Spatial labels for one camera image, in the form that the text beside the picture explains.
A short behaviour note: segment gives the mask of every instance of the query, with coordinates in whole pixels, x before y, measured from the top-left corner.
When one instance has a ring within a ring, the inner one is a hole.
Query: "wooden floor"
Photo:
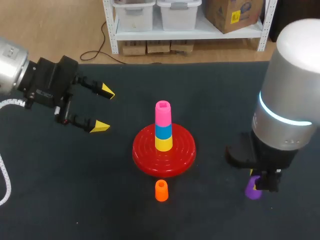
[[[0,0],[0,36],[24,46],[29,58],[58,61],[67,55],[80,63],[80,55],[97,50],[105,21],[102,0]],[[257,52],[257,41],[246,39],[200,40],[191,55],[113,56],[129,64],[268,61],[275,43]],[[107,39],[102,49],[111,54]],[[106,55],[86,63],[116,64]]]

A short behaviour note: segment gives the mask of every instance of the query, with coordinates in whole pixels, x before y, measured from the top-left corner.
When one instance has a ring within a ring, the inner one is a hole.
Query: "blue ring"
[[[155,136],[158,139],[166,140],[172,135],[172,125],[169,126],[158,126],[155,125]]]

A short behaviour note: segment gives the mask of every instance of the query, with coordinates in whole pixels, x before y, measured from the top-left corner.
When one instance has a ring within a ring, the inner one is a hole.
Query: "cable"
[[[4,106],[7,106],[7,105],[18,105],[18,106],[24,107],[25,104],[26,104],[26,102],[23,101],[23,100],[7,99],[7,100],[4,100],[4,101],[0,102],[0,109],[2,109]],[[2,204],[4,204],[9,199],[10,194],[11,194],[10,178],[9,178],[5,163],[4,163],[1,155],[0,155],[0,169],[1,169],[1,172],[3,174],[4,181],[5,181],[5,186],[6,186],[5,195],[4,195],[3,199],[0,201],[0,206],[1,206]]]
[[[105,22],[101,25],[101,32],[102,32],[102,34],[103,34],[103,42],[102,42],[99,50],[98,50],[98,51],[97,51],[97,50],[86,51],[86,52],[84,52],[84,53],[82,53],[82,54],[80,55],[80,59],[81,59],[82,61],[89,61],[89,60],[95,59],[95,58],[98,56],[98,54],[105,54],[105,55],[107,55],[109,58],[112,58],[113,60],[117,61],[118,63],[127,64],[126,62],[123,62],[123,61],[120,61],[120,60],[118,60],[118,59],[115,59],[114,57],[110,56],[108,53],[105,53],[105,52],[101,51],[102,47],[105,45],[105,42],[106,42],[106,35],[105,35],[105,33],[104,33],[104,30],[103,30],[103,27],[104,27],[104,25],[106,25],[106,23],[107,23],[107,21],[105,21]],[[94,55],[93,57],[91,57],[91,58],[83,58],[84,55],[89,54],[89,53],[95,53],[95,55]]]

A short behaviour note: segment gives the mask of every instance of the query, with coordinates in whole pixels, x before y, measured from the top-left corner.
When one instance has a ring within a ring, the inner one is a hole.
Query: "black cable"
[[[104,30],[103,30],[103,27],[104,27],[104,25],[105,25],[106,23],[107,23],[107,21],[105,21],[105,22],[102,24],[102,26],[101,26],[101,32],[102,32],[102,34],[103,34],[103,42],[102,42],[99,50],[98,50],[98,51],[97,51],[97,50],[86,51],[86,52],[84,52],[84,53],[82,53],[82,54],[80,55],[80,59],[81,59],[82,61],[89,61],[89,60],[95,59],[95,58],[98,56],[98,54],[105,54],[105,55],[107,55],[109,58],[112,58],[113,60],[117,61],[118,63],[127,64],[126,62],[123,62],[123,61],[120,61],[120,60],[118,60],[118,59],[115,59],[114,57],[110,56],[108,53],[105,53],[105,52],[101,51],[102,47],[104,46],[104,44],[105,44],[105,42],[106,42],[106,35],[105,35],[105,33],[104,33]],[[91,57],[91,58],[83,58],[84,55],[89,54],[89,53],[95,53],[95,55],[94,55],[93,57]]]

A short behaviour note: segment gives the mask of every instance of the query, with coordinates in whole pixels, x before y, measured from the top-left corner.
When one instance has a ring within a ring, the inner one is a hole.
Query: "red plate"
[[[184,173],[196,158],[195,140],[183,126],[172,124],[173,147],[159,151],[155,147],[155,125],[142,129],[135,137],[132,157],[135,164],[148,175],[158,178]]]

